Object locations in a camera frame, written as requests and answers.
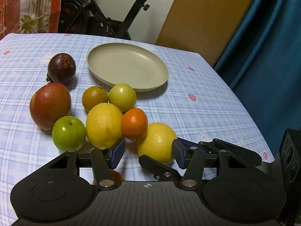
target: light blue tablecloth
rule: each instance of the light blue tablecloth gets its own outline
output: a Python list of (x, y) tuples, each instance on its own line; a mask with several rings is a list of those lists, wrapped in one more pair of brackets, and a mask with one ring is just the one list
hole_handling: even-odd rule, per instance
[[(60, 154), (51, 135), (34, 124), (29, 112), (32, 95), (47, 84), (49, 60), (59, 52), (74, 58), (77, 80), (69, 87), (72, 113), (85, 124), (83, 92), (93, 85), (110, 90), (89, 72), (86, 56), (99, 44), (117, 41), (144, 47), (169, 69), (167, 84), (137, 94), (136, 107), (145, 111), (149, 123), (166, 123), (178, 137), (193, 142), (219, 138), (256, 151), (264, 161), (274, 160), (246, 109), (197, 53), (89, 35), (9, 34), (0, 41), (0, 225), (10, 225), (16, 219), (9, 200), (12, 187)], [(151, 179), (142, 172), (132, 144), (117, 171), (126, 180)], [(212, 178), (214, 171), (205, 169), (204, 175)], [(89, 169), (82, 169), (81, 176), (89, 182), (93, 180)]]

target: lemon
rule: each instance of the lemon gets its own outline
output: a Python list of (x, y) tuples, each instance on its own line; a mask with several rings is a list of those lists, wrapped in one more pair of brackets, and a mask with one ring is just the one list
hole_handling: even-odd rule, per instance
[(147, 127), (146, 136), (137, 143), (138, 154), (169, 164), (174, 159), (171, 146), (176, 138), (176, 133), (168, 125), (162, 122), (151, 123)]
[(100, 103), (88, 113), (87, 137), (95, 147), (111, 147), (121, 134), (121, 111), (109, 103)]
[(107, 103), (108, 100), (108, 94), (99, 86), (89, 87), (82, 95), (82, 105), (87, 112), (97, 104)]

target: green tomato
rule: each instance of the green tomato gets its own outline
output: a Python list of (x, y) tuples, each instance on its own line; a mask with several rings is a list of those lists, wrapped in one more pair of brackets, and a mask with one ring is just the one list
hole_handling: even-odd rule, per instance
[(135, 90), (124, 83), (115, 85), (109, 92), (109, 102), (114, 104), (121, 112), (126, 112), (136, 104)]
[(65, 152), (69, 149), (79, 150), (85, 143), (86, 128), (73, 116), (63, 116), (52, 128), (52, 140), (55, 146)]

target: mangosteen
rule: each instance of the mangosteen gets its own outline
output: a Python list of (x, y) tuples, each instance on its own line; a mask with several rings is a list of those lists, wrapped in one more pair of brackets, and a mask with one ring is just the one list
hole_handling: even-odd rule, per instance
[(52, 57), (48, 64), (47, 81), (70, 83), (75, 75), (74, 59), (67, 53), (59, 53)]

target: plate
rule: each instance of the plate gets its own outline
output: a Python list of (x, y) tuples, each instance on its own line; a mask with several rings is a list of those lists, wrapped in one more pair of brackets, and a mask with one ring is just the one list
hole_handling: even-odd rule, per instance
[(136, 92), (162, 86), (168, 80), (168, 68), (157, 56), (144, 48), (127, 43), (106, 43), (93, 48), (87, 63), (92, 74), (111, 87), (130, 85)]

